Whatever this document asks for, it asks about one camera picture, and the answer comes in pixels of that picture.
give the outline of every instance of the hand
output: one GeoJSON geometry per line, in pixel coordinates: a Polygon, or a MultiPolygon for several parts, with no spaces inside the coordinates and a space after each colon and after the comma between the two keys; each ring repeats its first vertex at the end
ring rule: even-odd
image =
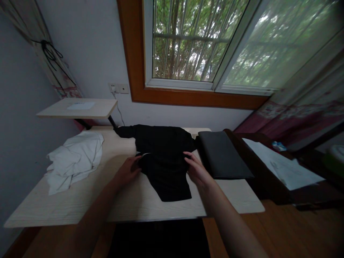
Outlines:
{"type": "Polygon", "coordinates": [[[119,188],[122,188],[126,184],[133,181],[141,169],[137,165],[138,159],[141,156],[130,157],[125,160],[123,165],[119,168],[118,172],[113,178],[113,181],[116,182],[119,188]]]}
{"type": "Polygon", "coordinates": [[[208,171],[202,165],[202,162],[196,158],[191,152],[183,152],[185,155],[190,156],[191,159],[185,158],[185,161],[189,163],[190,167],[188,174],[190,179],[197,185],[201,187],[206,187],[214,181],[214,179],[209,175],[208,171]]]}

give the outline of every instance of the green container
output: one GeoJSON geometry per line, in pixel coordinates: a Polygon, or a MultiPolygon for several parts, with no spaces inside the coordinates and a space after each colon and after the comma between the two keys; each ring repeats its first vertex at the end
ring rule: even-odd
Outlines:
{"type": "Polygon", "coordinates": [[[333,145],[321,161],[326,168],[344,178],[344,145],[333,145]]]}

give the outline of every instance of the wooden desk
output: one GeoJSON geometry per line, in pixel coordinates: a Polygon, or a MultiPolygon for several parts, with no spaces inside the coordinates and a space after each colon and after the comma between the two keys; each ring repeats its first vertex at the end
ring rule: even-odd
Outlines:
{"type": "MultiPolygon", "coordinates": [[[[285,185],[263,164],[263,162],[253,153],[242,138],[260,142],[271,148],[273,140],[262,133],[232,133],[226,129],[228,136],[232,137],[232,142],[236,143],[236,149],[245,160],[246,164],[254,172],[255,178],[249,181],[250,186],[260,199],[271,199],[276,204],[294,204],[299,210],[322,209],[342,206],[344,194],[334,188],[327,180],[308,185],[295,190],[288,190],[285,185]]],[[[280,155],[294,159],[288,151],[279,152],[280,155]]],[[[315,170],[300,164],[316,173],[315,170]]]]}
{"type": "MultiPolygon", "coordinates": [[[[207,128],[185,128],[195,137],[207,128]]],[[[129,156],[136,154],[135,139],[120,138],[110,126],[94,126],[104,137],[99,168],[88,178],[67,191],[49,196],[45,178],[35,186],[5,223],[6,228],[76,224],[113,178],[129,156]]],[[[108,221],[152,221],[205,217],[196,185],[186,176],[192,199],[162,202],[146,175],[140,173],[134,182],[122,189],[115,200],[108,221]]],[[[265,209],[246,180],[217,180],[225,195],[239,213],[263,212],[265,209]]]]}
{"type": "Polygon", "coordinates": [[[83,125],[87,130],[91,129],[83,121],[83,119],[108,119],[111,125],[116,128],[115,122],[111,117],[111,113],[117,104],[116,99],[76,99],[64,98],[59,102],[47,107],[39,112],[36,116],[40,118],[69,118],[75,119],[78,123],[83,125]],[[84,110],[69,110],[68,107],[75,103],[93,102],[94,105],[90,109],[84,110]]]}

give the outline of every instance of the black t-shirt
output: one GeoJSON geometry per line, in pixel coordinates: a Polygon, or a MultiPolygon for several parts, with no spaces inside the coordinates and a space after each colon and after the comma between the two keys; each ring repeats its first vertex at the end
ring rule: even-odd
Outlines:
{"type": "Polygon", "coordinates": [[[179,127],[148,125],[122,126],[115,131],[122,138],[135,138],[138,155],[147,153],[138,164],[162,201],[191,198],[183,154],[196,149],[190,133],[179,127]]]}

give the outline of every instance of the electrical outlet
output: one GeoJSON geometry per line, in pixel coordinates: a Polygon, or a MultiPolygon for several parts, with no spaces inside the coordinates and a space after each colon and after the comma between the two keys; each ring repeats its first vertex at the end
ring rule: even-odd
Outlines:
{"type": "Polygon", "coordinates": [[[123,94],[129,94],[128,84],[116,84],[119,87],[119,92],[123,94]]]}
{"type": "Polygon", "coordinates": [[[113,93],[129,94],[128,84],[118,84],[108,82],[109,90],[113,93]]]}

